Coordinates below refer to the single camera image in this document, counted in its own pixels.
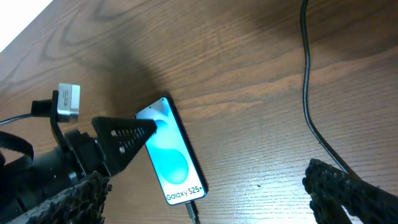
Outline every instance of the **smartphone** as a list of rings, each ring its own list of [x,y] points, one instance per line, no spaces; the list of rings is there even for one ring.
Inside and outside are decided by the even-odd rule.
[[[203,175],[171,97],[147,106],[136,119],[156,123],[157,131],[145,145],[166,202],[176,205],[206,196]]]

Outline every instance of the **wooden table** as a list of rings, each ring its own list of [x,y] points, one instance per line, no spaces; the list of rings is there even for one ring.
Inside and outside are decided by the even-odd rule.
[[[202,223],[315,223],[302,186],[311,158],[335,164],[303,118],[300,0],[54,0],[0,54],[1,118],[58,83],[81,85],[80,119],[133,118],[171,92],[210,191]],[[310,1],[310,107],[365,181],[398,194],[398,1]],[[36,155],[48,119],[1,126]],[[18,155],[5,152],[8,159]],[[190,223],[166,204],[146,150],[112,179],[107,223]]]

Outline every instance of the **usb cable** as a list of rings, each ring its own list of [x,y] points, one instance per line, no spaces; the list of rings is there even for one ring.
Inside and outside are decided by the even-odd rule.
[[[193,224],[199,224],[200,222],[198,219],[198,210],[197,206],[195,205],[195,202],[194,201],[187,202],[185,206],[187,207],[189,217],[192,219]]]

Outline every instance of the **black cable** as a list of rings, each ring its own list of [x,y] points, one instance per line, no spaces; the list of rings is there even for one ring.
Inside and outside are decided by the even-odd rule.
[[[328,144],[328,142],[322,137],[315,125],[312,123],[309,108],[308,108],[308,80],[310,78],[310,46],[308,43],[307,36],[307,22],[305,20],[305,12],[307,10],[308,0],[303,0],[300,10],[300,26],[301,35],[303,38],[304,54],[305,54],[305,71],[304,71],[304,84],[303,84],[303,108],[305,121],[310,128],[312,134],[319,141],[319,144],[325,148],[329,156],[337,163],[341,170],[351,175],[353,178],[360,180],[358,175],[348,166],[348,164],[337,154],[337,152]]]
[[[187,202],[185,206],[187,207],[189,217],[192,219],[193,224],[199,224],[200,222],[198,219],[198,210],[195,205],[195,202],[194,201]]]
[[[13,121],[17,121],[19,119],[24,119],[24,118],[30,118],[32,115],[31,114],[23,114],[23,115],[19,115],[19,116],[15,116],[13,118],[8,118],[5,119],[4,121],[0,121],[0,125],[4,125]]]

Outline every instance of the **phone screen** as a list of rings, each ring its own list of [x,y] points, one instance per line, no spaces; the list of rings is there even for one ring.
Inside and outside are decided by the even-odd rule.
[[[146,148],[167,203],[176,205],[204,197],[205,188],[168,99],[163,97],[144,108],[136,118],[153,119],[157,125]]]

